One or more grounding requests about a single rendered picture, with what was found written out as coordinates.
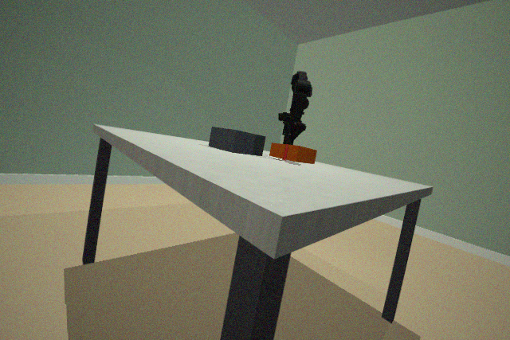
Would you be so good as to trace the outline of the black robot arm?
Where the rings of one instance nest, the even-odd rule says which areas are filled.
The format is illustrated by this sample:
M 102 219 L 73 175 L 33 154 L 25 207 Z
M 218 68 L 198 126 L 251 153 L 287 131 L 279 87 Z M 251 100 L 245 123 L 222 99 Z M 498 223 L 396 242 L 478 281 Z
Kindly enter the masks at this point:
M 292 91 L 293 91 L 293 97 L 292 97 L 292 107 L 296 107 L 300 110 L 304 110 L 308 107 L 309 101 L 307 97 L 311 97 L 312 95 L 312 85 L 311 82 L 308 80 L 307 73 L 305 71 L 297 71 L 296 74 L 292 76 Z M 292 122 L 293 119 L 293 112 L 287 113 L 279 113 L 279 120 L 289 120 L 289 122 Z M 293 142 L 290 142 L 290 138 L 292 134 L 292 130 L 288 134 L 287 137 L 284 137 L 283 144 L 293 145 Z

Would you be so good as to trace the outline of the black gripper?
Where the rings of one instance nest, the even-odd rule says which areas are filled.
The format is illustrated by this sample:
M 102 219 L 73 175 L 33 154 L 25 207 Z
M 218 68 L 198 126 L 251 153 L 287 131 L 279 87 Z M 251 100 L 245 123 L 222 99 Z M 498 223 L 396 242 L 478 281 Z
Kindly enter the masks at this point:
M 290 131 L 292 130 L 290 142 L 293 142 L 294 139 L 302 132 L 305 131 L 306 125 L 302 123 L 301 117 L 304 115 L 304 110 L 300 110 L 296 107 L 290 108 L 290 113 L 293 112 L 292 122 L 289 120 L 283 120 L 284 122 L 284 136 L 287 137 Z

